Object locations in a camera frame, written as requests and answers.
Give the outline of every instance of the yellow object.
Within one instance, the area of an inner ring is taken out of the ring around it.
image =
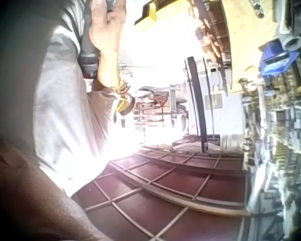
[[[186,0],[177,0],[158,10],[157,0],[147,6],[147,14],[135,22],[135,30],[142,32],[152,27],[157,21],[168,19],[175,13],[186,11],[189,3]]]

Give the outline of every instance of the wall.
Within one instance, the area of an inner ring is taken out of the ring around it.
[[[231,80],[231,71],[226,71],[227,82]],[[211,90],[213,89],[213,85],[219,84],[218,75],[212,74],[209,76]],[[208,95],[208,87],[206,83],[206,77],[200,76],[200,85],[202,89],[202,96],[204,101],[204,96]],[[188,88],[188,100],[189,100],[189,116],[190,116],[190,134],[196,135],[196,124],[194,121],[194,111],[191,103],[191,96]],[[240,94],[222,94],[222,102],[223,108],[214,109],[214,128],[215,134],[241,134],[243,133],[243,111],[241,105],[241,95]],[[206,128],[207,134],[212,134],[212,118],[211,111],[205,110],[205,118],[206,118]]]

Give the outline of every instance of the shirt sleeve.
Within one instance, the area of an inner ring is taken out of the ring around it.
[[[119,95],[111,90],[92,91],[87,95],[97,149],[103,156],[114,124],[114,113],[119,102]]]

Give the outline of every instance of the tiled floor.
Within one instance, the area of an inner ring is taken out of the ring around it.
[[[114,241],[143,241],[152,238],[167,241],[238,240],[244,218],[208,214],[177,205],[178,202],[169,202],[157,197],[156,193],[145,191],[143,186],[130,180],[131,176],[123,175],[118,169],[137,176],[140,183],[154,187],[156,191],[164,190],[177,199],[186,198],[200,205],[211,205],[201,201],[201,198],[213,202],[243,203],[245,195],[248,195],[245,176],[193,172],[183,170],[183,166],[169,166],[165,160],[162,160],[161,165],[160,159],[152,159],[154,153],[162,155],[158,152],[144,152],[144,156],[133,155],[111,162],[100,178],[77,192],[80,205],[92,223]],[[197,158],[192,155],[169,154],[166,157],[178,163],[188,158],[185,165],[198,166],[199,169],[204,167],[213,170],[216,165],[216,169],[229,169],[232,172],[240,168],[239,160],[228,160],[223,155],[211,155],[209,159],[207,155],[199,155]]]

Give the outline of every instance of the fingers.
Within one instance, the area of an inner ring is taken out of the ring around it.
[[[92,25],[107,24],[107,3],[106,0],[91,0],[91,23]]]
[[[126,0],[116,0],[113,9],[126,9]]]

